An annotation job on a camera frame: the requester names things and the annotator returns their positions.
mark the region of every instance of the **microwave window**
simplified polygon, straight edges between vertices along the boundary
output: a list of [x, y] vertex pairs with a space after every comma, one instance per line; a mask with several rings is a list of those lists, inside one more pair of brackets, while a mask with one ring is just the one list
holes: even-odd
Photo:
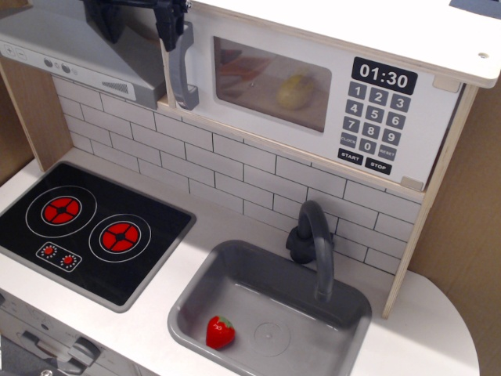
[[220, 100], [323, 132], [328, 69], [217, 37], [214, 61]]

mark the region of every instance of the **gray sink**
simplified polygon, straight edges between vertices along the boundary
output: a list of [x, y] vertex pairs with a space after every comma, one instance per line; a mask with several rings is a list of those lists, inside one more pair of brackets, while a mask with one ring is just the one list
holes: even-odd
[[[366, 297], [335, 281], [328, 303], [314, 299], [315, 271], [242, 241], [217, 246], [168, 317], [174, 340], [242, 375], [351, 372], [372, 316]], [[205, 345], [207, 323], [224, 316], [232, 343]]]

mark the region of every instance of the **range hood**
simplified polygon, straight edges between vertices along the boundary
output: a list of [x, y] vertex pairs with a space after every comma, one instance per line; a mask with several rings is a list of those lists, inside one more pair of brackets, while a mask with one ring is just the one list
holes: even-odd
[[160, 45], [124, 27], [113, 43], [80, 0], [31, 0], [0, 12], [0, 53], [9, 59], [156, 109], [166, 93]]

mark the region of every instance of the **faucet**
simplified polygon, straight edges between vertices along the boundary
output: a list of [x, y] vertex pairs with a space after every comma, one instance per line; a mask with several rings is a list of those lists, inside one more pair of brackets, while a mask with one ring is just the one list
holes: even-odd
[[290, 257], [300, 264], [316, 259], [317, 281], [315, 299], [328, 302], [334, 284], [333, 241], [326, 216], [315, 201], [306, 201], [299, 211], [299, 223], [287, 238]]

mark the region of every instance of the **microwave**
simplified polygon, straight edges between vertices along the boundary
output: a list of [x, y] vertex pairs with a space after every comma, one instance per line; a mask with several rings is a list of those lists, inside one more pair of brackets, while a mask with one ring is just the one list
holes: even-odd
[[463, 84], [364, 49], [196, 6], [169, 53], [184, 111], [425, 188]]

